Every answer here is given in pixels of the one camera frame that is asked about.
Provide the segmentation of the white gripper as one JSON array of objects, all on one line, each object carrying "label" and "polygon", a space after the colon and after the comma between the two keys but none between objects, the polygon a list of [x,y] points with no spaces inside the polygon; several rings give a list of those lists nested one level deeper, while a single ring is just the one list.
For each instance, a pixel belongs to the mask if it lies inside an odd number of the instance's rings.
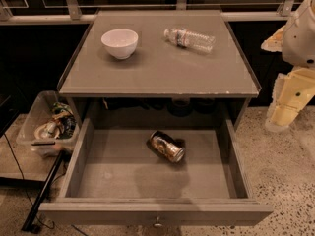
[{"label": "white gripper", "polygon": [[287,75],[279,73],[275,79],[265,127],[271,132],[281,132],[315,96],[315,70],[309,69],[315,67],[315,0],[304,0],[285,27],[267,38],[261,48],[282,51],[285,62],[300,66]]}]

